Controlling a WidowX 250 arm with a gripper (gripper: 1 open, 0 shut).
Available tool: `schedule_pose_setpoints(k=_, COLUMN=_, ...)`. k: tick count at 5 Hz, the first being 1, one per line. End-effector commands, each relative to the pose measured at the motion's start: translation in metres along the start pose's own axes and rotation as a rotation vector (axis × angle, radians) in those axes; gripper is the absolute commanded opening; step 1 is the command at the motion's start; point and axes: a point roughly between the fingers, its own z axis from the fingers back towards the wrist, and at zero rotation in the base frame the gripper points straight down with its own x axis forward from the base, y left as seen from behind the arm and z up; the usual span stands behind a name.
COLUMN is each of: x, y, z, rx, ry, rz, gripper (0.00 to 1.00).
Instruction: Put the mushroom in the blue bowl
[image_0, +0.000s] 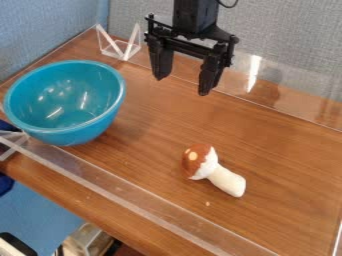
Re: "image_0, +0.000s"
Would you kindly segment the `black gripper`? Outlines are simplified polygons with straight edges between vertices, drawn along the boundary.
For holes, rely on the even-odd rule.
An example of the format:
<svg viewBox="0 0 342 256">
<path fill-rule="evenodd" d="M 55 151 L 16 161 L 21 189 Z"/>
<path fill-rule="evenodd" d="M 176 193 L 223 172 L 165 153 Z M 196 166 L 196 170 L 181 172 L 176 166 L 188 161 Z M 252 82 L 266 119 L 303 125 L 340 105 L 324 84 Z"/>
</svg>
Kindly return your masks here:
<svg viewBox="0 0 342 256">
<path fill-rule="evenodd" d="M 173 52 L 203 59 L 199 74 L 200 96 L 218 85 L 224 67 L 231 65 L 239 38 L 218 26 L 219 8 L 231 9 L 222 0 L 173 0 L 172 16 L 145 16 L 152 74 L 157 80 L 172 71 Z"/>
</svg>

